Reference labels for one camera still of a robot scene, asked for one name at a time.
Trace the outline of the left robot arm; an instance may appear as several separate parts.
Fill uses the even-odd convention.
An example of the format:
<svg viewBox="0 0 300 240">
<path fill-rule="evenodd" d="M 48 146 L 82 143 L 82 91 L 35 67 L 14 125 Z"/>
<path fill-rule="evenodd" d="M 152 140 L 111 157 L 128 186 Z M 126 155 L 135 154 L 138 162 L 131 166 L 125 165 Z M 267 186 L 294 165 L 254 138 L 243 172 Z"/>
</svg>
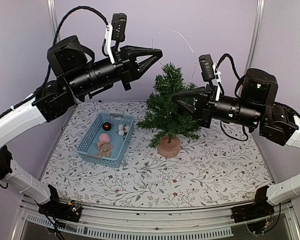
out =
<svg viewBox="0 0 300 240">
<path fill-rule="evenodd" d="M 53 216 L 64 213 L 57 190 L 38 181 L 13 159 L 7 144 L 26 131 L 49 123 L 75 105 L 121 82 L 125 90 L 161 57 L 160 49 L 126 45 L 111 48 L 108 57 L 95 61 L 94 52 L 69 36 L 47 51 L 56 80 L 47 81 L 24 101 L 0 116 L 0 180 L 31 197 Z"/>
</svg>

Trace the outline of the small green christmas tree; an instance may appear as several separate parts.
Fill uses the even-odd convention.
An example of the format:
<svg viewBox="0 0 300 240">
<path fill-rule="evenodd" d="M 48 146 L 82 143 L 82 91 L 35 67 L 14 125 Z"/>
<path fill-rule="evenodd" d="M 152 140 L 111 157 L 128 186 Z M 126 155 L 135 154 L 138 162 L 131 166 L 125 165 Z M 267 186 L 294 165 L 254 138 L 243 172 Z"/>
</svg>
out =
<svg viewBox="0 0 300 240">
<path fill-rule="evenodd" d="M 144 120 L 137 123 L 137 126 L 144 130 L 159 130 L 149 141 L 149 147 L 157 148 L 164 136 L 170 139 L 179 135 L 191 140 L 199 138 L 198 132 L 201 127 L 198 121 L 172 101 L 173 94 L 196 87 L 194 83 L 184 82 L 182 69 L 172 62 L 162 66 L 162 74 L 155 77 L 154 92 L 146 101 Z"/>
</svg>

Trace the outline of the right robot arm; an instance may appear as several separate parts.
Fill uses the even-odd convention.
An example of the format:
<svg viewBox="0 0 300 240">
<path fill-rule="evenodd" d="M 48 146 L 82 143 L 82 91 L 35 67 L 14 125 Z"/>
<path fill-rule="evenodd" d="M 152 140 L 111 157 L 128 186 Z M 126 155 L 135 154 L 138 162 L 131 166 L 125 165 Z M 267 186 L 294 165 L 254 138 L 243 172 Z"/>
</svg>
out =
<svg viewBox="0 0 300 240">
<path fill-rule="evenodd" d="M 276 77 L 261 69 L 249 68 L 237 83 L 238 97 L 220 95 L 220 85 L 209 80 L 206 86 L 175 93 L 172 101 L 188 112 L 204 128 L 212 119 L 259 128 L 259 135 L 281 146 L 300 149 L 300 114 L 293 108 L 276 102 Z"/>
</svg>

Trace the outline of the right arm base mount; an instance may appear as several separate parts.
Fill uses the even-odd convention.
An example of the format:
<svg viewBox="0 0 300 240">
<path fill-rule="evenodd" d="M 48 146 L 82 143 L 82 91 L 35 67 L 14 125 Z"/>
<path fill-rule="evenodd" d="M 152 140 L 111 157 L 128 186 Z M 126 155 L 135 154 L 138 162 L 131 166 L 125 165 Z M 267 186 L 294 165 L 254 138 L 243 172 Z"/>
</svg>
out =
<svg viewBox="0 0 300 240">
<path fill-rule="evenodd" d="M 254 220 L 270 216 L 269 220 L 265 220 L 263 224 L 257 223 L 249 226 L 248 229 L 255 235 L 264 234 L 270 231 L 270 225 L 273 222 L 274 217 L 274 206 L 267 202 L 267 190 L 269 186 L 263 186 L 259 188 L 254 196 L 253 203 L 245 204 L 241 206 L 235 206 L 231 208 L 231 219 L 235 223 L 241 223 L 245 221 Z"/>
</svg>

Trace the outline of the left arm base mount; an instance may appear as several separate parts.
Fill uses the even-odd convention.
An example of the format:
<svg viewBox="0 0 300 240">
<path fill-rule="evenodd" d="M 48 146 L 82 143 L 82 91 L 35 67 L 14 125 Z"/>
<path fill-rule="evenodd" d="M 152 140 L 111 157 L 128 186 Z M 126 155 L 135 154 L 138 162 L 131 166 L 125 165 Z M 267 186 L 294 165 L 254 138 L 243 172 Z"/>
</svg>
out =
<svg viewBox="0 0 300 240">
<path fill-rule="evenodd" d="M 50 190 L 49 201 L 45 204 L 39 204 L 38 212 L 54 219 L 78 223 L 82 214 L 82 204 L 74 200 L 63 203 L 59 199 L 57 189 L 50 184 L 48 188 Z"/>
</svg>

